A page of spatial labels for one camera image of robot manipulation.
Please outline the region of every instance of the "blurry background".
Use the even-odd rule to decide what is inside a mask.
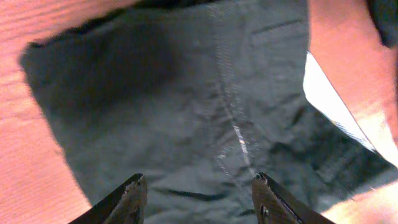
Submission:
[[[23,47],[135,1],[0,2],[2,223],[66,223],[90,208],[24,83],[17,64]],[[398,142],[397,52],[379,43],[366,3],[309,3],[310,51],[317,62],[377,149]],[[338,223],[398,223],[397,192],[398,183],[392,184],[336,205],[325,215]]]

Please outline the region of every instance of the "dark gray fabric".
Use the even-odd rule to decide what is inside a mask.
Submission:
[[[392,168],[306,101],[306,1],[156,5],[21,58],[91,203],[139,172],[146,224],[256,223],[255,172],[320,212]]]
[[[379,31],[381,43],[393,48],[398,40],[398,1],[367,0],[369,13]]]

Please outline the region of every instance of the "seam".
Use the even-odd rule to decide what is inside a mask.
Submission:
[[[255,31],[252,34],[252,44],[259,46],[286,37],[298,36],[307,33],[307,25],[301,19],[288,21],[276,26],[265,27],[263,30]]]
[[[217,6],[212,7],[211,10],[211,16],[215,18],[214,23],[217,23],[219,21],[225,21],[225,16],[229,15],[230,13],[231,12],[229,10],[227,10],[226,12],[220,11],[220,9]],[[241,134],[239,126],[236,124],[236,121],[234,120],[233,116],[234,111],[232,111],[232,109],[229,109],[229,106],[232,108],[236,106],[234,103],[228,102],[228,100],[232,99],[233,94],[236,93],[237,91],[236,91],[236,85],[232,84],[234,88],[232,89],[233,92],[231,92],[231,90],[229,89],[230,86],[228,86],[229,78],[234,78],[234,72],[229,58],[228,45],[226,43],[227,40],[222,37],[223,36],[223,33],[221,31],[222,27],[218,26],[217,24],[214,25],[214,23],[212,25],[214,30],[216,64],[218,67],[218,75],[219,75],[218,84],[217,84],[219,98],[222,107],[224,108],[224,112],[227,115],[228,120],[231,123],[231,126],[234,128],[234,132],[237,135],[237,140],[238,140],[237,143],[239,143],[240,148],[242,150],[244,162],[248,166],[250,173],[254,176],[255,171],[252,168],[250,160],[248,159],[249,154],[246,147],[246,142]],[[225,172],[225,174],[230,176],[228,173],[228,168],[221,162],[221,159],[225,157],[225,155],[222,153],[224,152],[224,150],[225,149],[219,150],[221,154],[216,158],[216,161],[220,166],[220,168]],[[244,198],[246,198],[247,201],[253,203],[249,196],[249,192],[247,190],[244,190],[243,186],[239,183],[239,181],[236,178],[232,176],[230,177],[235,183],[235,186],[237,186],[237,188],[244,194]]]

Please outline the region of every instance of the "wrinkled cloth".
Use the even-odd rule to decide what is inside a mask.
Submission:
[[[256,223],[256,172],[321,212],[392,169],[305,99],[306,1],[176,2],[119,10],[21,57],[92,204],[142,173],[146,223]]]

